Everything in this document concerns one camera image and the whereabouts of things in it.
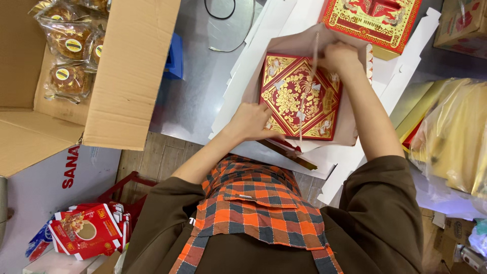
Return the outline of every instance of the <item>mooncake label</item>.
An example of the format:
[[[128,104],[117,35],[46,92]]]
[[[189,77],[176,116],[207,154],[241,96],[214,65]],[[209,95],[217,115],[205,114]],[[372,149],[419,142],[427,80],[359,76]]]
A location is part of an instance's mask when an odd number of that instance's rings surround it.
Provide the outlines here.
[[[58,69],[56,71],[56,77],[59,80],[66,80],[69,77],[69,71],[67,69]]]
[[[72,52],[78,52],[81,50],[81,43],[75,39],[66,40],[66,47]]]
[[[94,52],[96,53],[96,55],[98,57],[101,57],[101,50],[103,49],[103,45],[99,45],[98,47],[96,47],[96,49],[94,50]]]

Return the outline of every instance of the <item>plaid apron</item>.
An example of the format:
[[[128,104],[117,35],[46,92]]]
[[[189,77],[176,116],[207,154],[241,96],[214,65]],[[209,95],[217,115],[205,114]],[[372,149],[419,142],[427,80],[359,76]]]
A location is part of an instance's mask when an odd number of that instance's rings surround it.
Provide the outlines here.
[[[202,184],[206,199],[171,274],[193,274],[216,234],[245,233],[268,244],[310,250],[320,274],[342,274],[318,209],[301,197],[289,170],[228,155]]]

